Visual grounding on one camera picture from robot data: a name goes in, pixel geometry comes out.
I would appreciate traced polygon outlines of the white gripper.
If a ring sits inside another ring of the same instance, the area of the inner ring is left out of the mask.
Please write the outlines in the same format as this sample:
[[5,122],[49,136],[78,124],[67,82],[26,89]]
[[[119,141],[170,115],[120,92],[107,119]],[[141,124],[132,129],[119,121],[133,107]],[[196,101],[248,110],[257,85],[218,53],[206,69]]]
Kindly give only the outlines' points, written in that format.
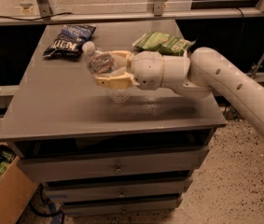
[[154,91],[160,87],[163,74],[163,59],[158,52],[143,51],[134,56],[128,50],[110,52],[119,67],[131,64],[131,74],[124,72],[119,76],[96,77],[98,86],[125,90],[134,85],[141,90]]

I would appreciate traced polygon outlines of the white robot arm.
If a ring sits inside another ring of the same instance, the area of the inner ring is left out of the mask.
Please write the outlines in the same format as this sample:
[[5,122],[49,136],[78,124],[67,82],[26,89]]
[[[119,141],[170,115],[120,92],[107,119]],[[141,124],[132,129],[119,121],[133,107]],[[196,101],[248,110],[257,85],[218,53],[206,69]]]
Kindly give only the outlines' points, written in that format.
[[264,138],[264,87],[214,49],[202,47],[183,56],[143,51],[117,51],[125,65],[109,75],[95,77],[106,88],[154,91],[167,88],[178,95],[204,98],[217,91]]

